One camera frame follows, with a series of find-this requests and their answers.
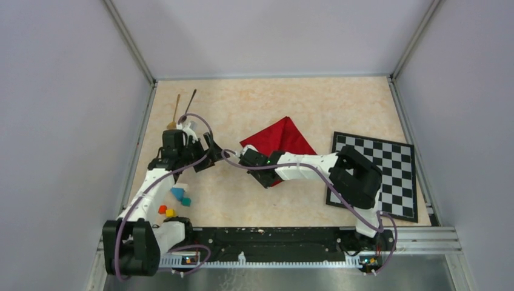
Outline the red cloth napkin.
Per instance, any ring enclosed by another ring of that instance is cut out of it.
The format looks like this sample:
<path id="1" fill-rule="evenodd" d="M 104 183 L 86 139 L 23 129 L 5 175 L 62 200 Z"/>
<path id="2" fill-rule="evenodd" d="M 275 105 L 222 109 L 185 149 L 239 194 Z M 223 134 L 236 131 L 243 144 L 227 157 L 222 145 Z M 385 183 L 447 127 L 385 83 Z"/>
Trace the red cloth napkin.
<path id="1" fill-rule="evenodd" d="M 239 142 L 241 146 L 253 146 L 256 152 L 269 158 L 273 152 L 289 152 L 296 155 L 317 155 L 302 133 L 288 116 Z"/>

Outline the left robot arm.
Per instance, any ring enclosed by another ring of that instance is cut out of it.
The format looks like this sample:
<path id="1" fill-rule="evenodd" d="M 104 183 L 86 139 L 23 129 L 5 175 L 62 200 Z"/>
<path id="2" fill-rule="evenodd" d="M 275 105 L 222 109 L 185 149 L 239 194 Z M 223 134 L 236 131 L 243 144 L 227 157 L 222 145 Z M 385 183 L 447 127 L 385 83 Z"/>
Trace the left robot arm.
<path id="1" fill-rule="evenodd" d="M 161 256 L 173 246 L 183 251 L 192 247 L 194 234 L 186 229 L 186 220 L 171 219 L 157 229 L 153 223 L 183 171 L 194 168 L 199 172 L 214 165 L 217 144 L 211 128 L 203 137 L 207 149 L 191 121 L 163 131 L 162 145 L 149 162 L 136 195 L 115 220 L 103 225 L 105 269 L 109 275 L 121 281 L 131 276 L 153 276 Z"/>

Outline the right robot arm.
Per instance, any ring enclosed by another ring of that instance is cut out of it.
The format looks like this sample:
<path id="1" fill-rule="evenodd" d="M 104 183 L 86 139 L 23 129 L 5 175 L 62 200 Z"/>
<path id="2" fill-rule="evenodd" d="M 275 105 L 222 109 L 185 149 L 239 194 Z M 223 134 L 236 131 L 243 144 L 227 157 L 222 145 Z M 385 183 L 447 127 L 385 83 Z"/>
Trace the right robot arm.
<path id="1" fill-rule="evenodd" d="M 382 227 L 378 198 L 382 171 L 354 147 L 346 145 L 327 155 L 274 151 L 266 156 L 249 145 L 239 154 L 239 165 L 247 168 L 247 173 L 265 188 L 297 179 L 324 181 L 330 192 L 357 214 L 357 245 L 371 250 L 379 243 Z"/>

